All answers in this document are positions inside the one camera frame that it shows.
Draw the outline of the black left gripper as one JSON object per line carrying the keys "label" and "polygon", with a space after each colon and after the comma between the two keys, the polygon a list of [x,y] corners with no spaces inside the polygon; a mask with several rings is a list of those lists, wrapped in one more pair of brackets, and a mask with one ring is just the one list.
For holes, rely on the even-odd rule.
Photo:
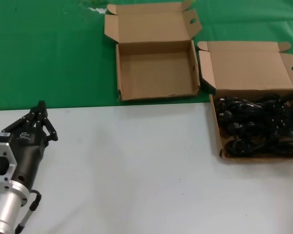
{"label": "black left gripper", "polygon": [[58,141],[55,128],[44,115],[44,100],[1,132],[12,134],[11,149],[17,162],[12,179],[31,190],[48,142]]}

